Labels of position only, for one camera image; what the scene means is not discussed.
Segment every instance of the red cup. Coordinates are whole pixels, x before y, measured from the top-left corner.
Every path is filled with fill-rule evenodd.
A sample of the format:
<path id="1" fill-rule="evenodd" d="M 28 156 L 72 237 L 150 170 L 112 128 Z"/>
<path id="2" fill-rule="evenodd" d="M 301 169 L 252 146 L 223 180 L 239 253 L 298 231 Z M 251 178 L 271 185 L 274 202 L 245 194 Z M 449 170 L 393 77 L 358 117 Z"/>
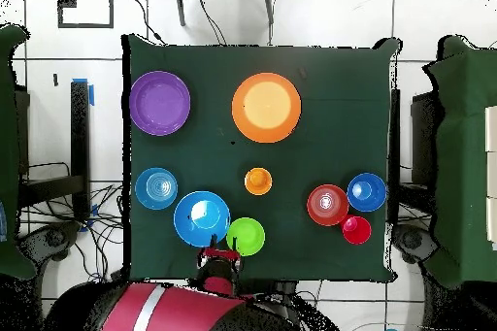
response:
<path id="1" fill-rule="evenodd" d="M 338 224 L 348 212 L 347 195 L 336 185 L 320 185 L 309 195 L 307 212 L 319 225 L 328 227 Z"/>
<path id="2" fill-rule="evenodd" d="M 371 237 L 371 224 L 362 216 L 346 215 L 340 226 L 345 239 L 351 244 L 364 244 Z"/>

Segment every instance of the light blue bowl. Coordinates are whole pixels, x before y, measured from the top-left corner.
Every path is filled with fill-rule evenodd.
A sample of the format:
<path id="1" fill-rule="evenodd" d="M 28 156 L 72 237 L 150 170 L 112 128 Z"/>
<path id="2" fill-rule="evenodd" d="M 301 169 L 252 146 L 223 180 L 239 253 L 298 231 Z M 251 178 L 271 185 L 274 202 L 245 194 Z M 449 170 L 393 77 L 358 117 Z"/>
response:
<path id="1" fill-rule="evenodd" d="M 175 201 L 178 183 L 169 171 L 148 168 L 136 180 L 135 193 L 138 201 L 148 209 L 163 210 Z"/>
<path id="2" fill-rule="evenodd" d="M 381 207 L 386 199 L 383 180 L 372 173 L 355 176 L 347 188 L 350 205 L 359 212 L 373 212 Z"/>
<path id="3" fill-rule="evenodd" d="M 176 206 L 174 224 L 186 243 L 198 248 L 208 247 L 213 234 L 216 234 L 217 242 L 226 236 L 230 224 L 229 209 L 212 192 L 191 192 Z"/>

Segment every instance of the green table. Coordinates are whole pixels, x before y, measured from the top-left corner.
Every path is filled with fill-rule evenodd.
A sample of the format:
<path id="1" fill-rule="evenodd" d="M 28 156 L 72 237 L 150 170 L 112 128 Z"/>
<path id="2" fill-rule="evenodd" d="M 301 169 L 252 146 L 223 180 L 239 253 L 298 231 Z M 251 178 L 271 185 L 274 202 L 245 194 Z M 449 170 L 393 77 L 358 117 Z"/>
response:
<path id="1" fill-rule="evenodd" d="M 185 82 L 191 96 L 188 120 L 172 135 L 154 137 L 131 123 L 132 280 L 196 276 L 199 248 L 184 243 L 173 225 L 180 198 L 195 190 L 222 197 L 232 219 L 251 216 L 264 226 L 264 248 L 245 259 L 241 279 L 392 280 L 383 267 L 385 206 L 365 215 L 371 239 L 352 246 L 339 226 L 315 224 L 306 202 L 316 186 L 345 189 L 361 172 L 385 180 L 389 63 L 397 40 L 353 50 L 160 47 L 133 35 L 127 39 L 131 83 L 149 71 L 168 71 Z M 231 116 L 235 90 L 260 72 L 286 77 L 302 99 L 295 131 L 275 144 L 247 139 Z M 146 209 L 134 195 L 136 179 L 152 166 L 170 170 L 179 184 L 177 201 L 163 211 Z M 273 176 L 273 187 L 263 196 L 249 194 L 243 183 L 256 166 Z"/>
<path id="2" fill-rule="evenodd" d="M 26 33 L 15 25 L 0 27 L 0 203 L 5 211 L 6 240 L 0 238 L 0 273 L 20 279 L 36 274 L 33 263 L 16 246 L 19 230 L 19 145 L 14 93 L 12 55 L 26 40 Z"/>
<path id="3" fill-rule="evenodd" d="M 437 130 L 437 222 L 440 249 L 425 262 L 442 285 L 497 281 L 497 251 L 486 238 L 485 108 L 497 105 L 497 51 L 443 39 L 428 71 L 446 115 Z"/>

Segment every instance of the floor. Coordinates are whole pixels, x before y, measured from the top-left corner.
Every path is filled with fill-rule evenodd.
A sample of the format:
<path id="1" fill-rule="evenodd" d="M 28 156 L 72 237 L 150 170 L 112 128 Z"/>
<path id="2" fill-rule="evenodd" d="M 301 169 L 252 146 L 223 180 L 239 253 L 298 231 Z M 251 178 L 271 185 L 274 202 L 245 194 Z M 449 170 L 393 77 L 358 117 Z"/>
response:
<path id="1" fill-rule="evenodd" d="M 176 0 L 139 0 L 149 25 L 168 44 L 210 45 L 216 38 L 199 0 L 184 0 L 186 27 L 179 23 Z M 228 44 L 268 44 L 264 0 L 204 0 L 212 19 Z M 497 40 L 497 0 L 278 0 L 274 6 L 274 46 L 370 48 L 384 37 L 403 41 L 399 55 L 398 86 L 401 103 L 401 164 L 412 163 L 411 99 L 432 89 L 421 67 L 436 57 L 438 40 L 447 34 L 465 35 L 474 45 L 488 47 Z M 78 0 L 64 10 L 64 22 L 109 22 L 108 0 Z M 122 122 L 120 116 L 120 35 L 135 33 L 156 42 L 144 24 L 139 5 L 114 0 L 114 29 L 57 27 L 56 0 L 0 0 L 0 24 L 25 25 L 30 38 L 17 48 L 13 68 L 17 82 L 31 94 L 29 161 L 31 164 L 70 163 L 70 82 L 87 78 L 94 85 L 90 107 L 91 189 L 122 184 Z M 58 85 L 54 85 L 57 74 Z M 65 175 L 63 166 L 33 168 L 30 179 Z M 410 180 L 402 169 L 402 180 Z M 105 213 L 118 215 L 116 200 Z M 33 231 L 42 215 L 23 213 L 21 232 Z M 101 231 L 103 225 L 96 225 Z M 121 241 L 121 232 L 112 239 Z M 95 271 L 95 246 L 88 233 L 78 244 L 86 266 Z M 118 269 L 122 245 L 108 244 L 111 271 Z M 391 267 L 395 282 L 301 281 L 298 290 L 318 298 L 317 307 L 343 331 L 418 331 L 423 314 L 422 277 L 417 266 L 407 265 L 393 248 Z M 61 262 L 50 262 L 43 297 L 46 311 L 71 286 L 88 280 L 82 256 L 74 248 Z M 309 293 L 302 296 L 314 303 Z"/>

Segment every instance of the orange cup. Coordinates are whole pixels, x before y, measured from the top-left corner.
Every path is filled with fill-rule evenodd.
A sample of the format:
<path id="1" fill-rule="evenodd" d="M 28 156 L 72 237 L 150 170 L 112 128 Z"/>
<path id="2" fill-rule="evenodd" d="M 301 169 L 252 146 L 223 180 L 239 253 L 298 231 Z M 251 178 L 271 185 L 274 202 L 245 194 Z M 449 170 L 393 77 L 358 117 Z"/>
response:
<path id="1" fill-rule="evenodd" d="M 271 174 L 264 168 L 252 168 L 245 175 L 245 187 L 251 194 L 266 194 L 273 184 Z"/>

